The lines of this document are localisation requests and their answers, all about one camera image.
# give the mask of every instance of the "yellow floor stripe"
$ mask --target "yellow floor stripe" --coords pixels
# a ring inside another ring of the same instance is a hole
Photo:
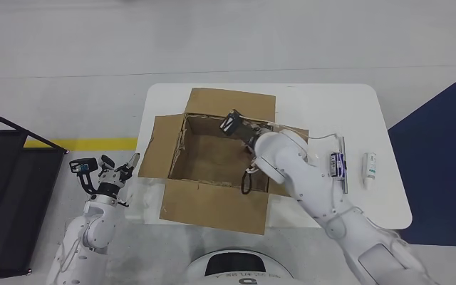
[[[83,138],[51,140],[67,150],[136,150],[137,138]],[[38,140],[27,140],[25,147],[48,147]]]

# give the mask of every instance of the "white table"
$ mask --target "white table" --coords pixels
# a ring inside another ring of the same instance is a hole
[[[404,229],[412,215],[375,91],[361,84],[156,84],[147,92],[136,152],[141,160],[152,135],[156,115],[183,113],[194,87],[220,88],[276,96],[278,123],[309,129],[317,137],[338,133],[345,137],[348,196],[376,224]],[[337,150],[334,139],[309,140],[309,150],[328,162]],[[365,152],[377,154],[377,176],[363,189],[361,162]],[[136,169],[128,194],[127,219],[146,224],[178,224],[161,220],[165,186],[162,180],[138,178]],[[269,195],[267,227],[318,227],[289,197]]]

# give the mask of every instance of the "black rack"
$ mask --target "black rack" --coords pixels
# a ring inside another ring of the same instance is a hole
[[[46,209],[66,149],[9,120],[0,123],[0,278],[31,273]],[[28,147],[32,137],[49,147]]]

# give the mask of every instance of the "white cable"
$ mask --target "white cable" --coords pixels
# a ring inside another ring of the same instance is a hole
[[[329,137],[332,137],[334,136],[335,138],[338,138],[337,134],[336,133],[332,133],[332,134],[329,134],[329,135],[324,135],[323,137],[319,137],[319,138],[313,138],[313,137],[309,137],[307,134],[305,133],[301,133],[299,132],[298,130],[295,130],[293,128],[290,128],[290,127],[287,127],[286,125],[280,125],[278,123],[275,123],[275,122],[271,122],[269,120],[261,120],[261,119],[253,119],[253,118],[249,118],[249,117],[245,117],[243,115],[240,116],[241,118],[245,119],[245,120],[252,120],[252,121],[257,121],[257,122],[264,122],[264,123],[267,123],[268,125],[272,125],[272,126],[276,126],[276,127],[283,127],[287,130],[291,130],[295,133],[298,133],[300,135],[303,135],[304,137],[306,138],[309,138],[309,139],[312,139],[312,140],[321,140],[321,139],[324,139],[324,138],[329,138]]]

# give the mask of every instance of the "floor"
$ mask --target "floor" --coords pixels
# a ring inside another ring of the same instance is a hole
[[[51,139],[130,138],[154,83],[366,83],[389,128],[455,82],[455,12],[453,0],[3,0],[0,114]],[[100,154],[66,157],[33,274],[2,284],[44,282],[86,198],[67,162]],[[233,245],[310,284],[356,284],[319,229],[253,237],[125,221],[105,283],[173,284],[194,257]],[[456,279],[456,248],[414,247],[437,281]]]

